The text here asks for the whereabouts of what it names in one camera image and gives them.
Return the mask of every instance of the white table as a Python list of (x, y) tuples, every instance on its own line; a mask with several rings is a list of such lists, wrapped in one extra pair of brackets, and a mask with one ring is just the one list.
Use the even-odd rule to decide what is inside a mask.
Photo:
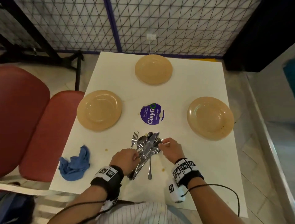
[[(222, 184), (236, 191), (240, 198), (240, 215), (247, 217), (233, 131), (220, 141), (209, 141), (196, 135), (186, 120), (188, 106), (198, 97), (215, 97), (228, 105), (222, 64), (168, 58), (173, 66), (171, 79), (159, 86), (149, 86), (135, 76), (135, 64), (141, 57), (101, 52), (85, 95), (95, 90), (114, 92), (122, 100), (122, 115), (113, 127), (98, 133), (85, 129), (75, 120), (62, 156), (69, 159), (78, 155), (80, 146), (85, 144), (91, 153), (90, 168), (82, 179), (73, 182), (64, 180), (57, 169), (50, 190), (82, 193), (90, 186), (96, 172), (108, 165), (116, 152), (130, 147), (135, 130), (139, 131), (140, 136), (159, 131), (162, 139), (172, 137), (182, 144), (186, 157), (196, 162), (207, 183)], [(152, 103), (161, 105), (165, 112), (163, 121), (157, 125), (148, 125), (140, 117), (141, 108)], [(190, 194), (180, 204), (170, 200), (166, 182), (172, 178), (172, 167), (173, 164), (162, 153), (154, 155), (153, 179), (148, 180), (147, 163), (135, 180), (123, 179), (119, 199), (164, 202), (178, 208), (196, 210)], [(212, 188), (237, 213), (235, 194), (222, 187)]]

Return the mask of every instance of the electrical socket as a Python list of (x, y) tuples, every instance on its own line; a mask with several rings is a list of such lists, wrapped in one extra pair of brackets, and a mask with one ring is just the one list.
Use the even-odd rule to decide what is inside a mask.
[(147, 40), (155, 40), (156, 35), (155, 34), (147, 34)]

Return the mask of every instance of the purple sticker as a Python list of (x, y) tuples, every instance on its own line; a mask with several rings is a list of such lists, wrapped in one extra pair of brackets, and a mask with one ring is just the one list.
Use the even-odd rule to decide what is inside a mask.
[(159, 104), (152, 103), (141, 109), (140, 117), (145, 123), (155, 125), (164, 119), (164, 110)]

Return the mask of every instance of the ceramic plate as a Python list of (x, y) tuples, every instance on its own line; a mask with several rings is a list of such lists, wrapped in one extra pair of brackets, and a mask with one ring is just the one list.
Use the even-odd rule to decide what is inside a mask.
[(214, 97), (195, 99), (187, 110), (191, 129), (210, 140), (220, 140), (234, 127), (234, 116), (228, 106)]
[(98, 90), (85, 96), (77, 108), (82, 126), (99, 132), (113, 126), (122, 112), (121, 99), (111, 91)]
[(158, 85), (168, 81), (172, 71), (170, 61), (156, 54), (143, 56), (135, 65), (137, 78), (150, 85)]

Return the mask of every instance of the red seat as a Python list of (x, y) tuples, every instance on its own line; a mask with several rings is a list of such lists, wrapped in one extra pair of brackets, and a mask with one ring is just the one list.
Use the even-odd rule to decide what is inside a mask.
[(24, 178), (52, 181), (83, 96), (80, 91), (62, 91), (50, 99), (19, 165)]
[(0, 177), (20, 163), (49, 99), (41, 80), (18, 67), (0, 66)]

